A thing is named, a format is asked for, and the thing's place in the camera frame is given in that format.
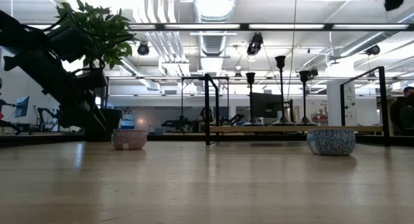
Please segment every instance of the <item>potted plant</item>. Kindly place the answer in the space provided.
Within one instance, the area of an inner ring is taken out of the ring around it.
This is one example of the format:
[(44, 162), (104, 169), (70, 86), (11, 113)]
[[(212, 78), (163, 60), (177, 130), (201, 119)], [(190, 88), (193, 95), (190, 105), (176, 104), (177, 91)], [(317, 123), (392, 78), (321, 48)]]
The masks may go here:
[(130, 20), (122, 16), (122, 9), (113, 14), (110, 8), (93, 7), (80, 0), (76, 0), (76, 2), (78, 12), (73, 11), (70, 4), (62, 3), (63, 7), (56, 7), (59, 14), (56, 17), (61, 19), (61, 25), (69, 22), (75, 23), (81, 31), (87, 33), (87, 37), (100, 52), (96, 56), (84, 51), (83, 66), (94, 67), (95, 60), (99, 60), (100, 65), (105, 62), (110, 69), (115, 65), (123, 65), (121, 58), (132, 56), (133, 53), (132, 47), (126, 41), (136, 43), (137, 39), (128, 33), (127, 28)]

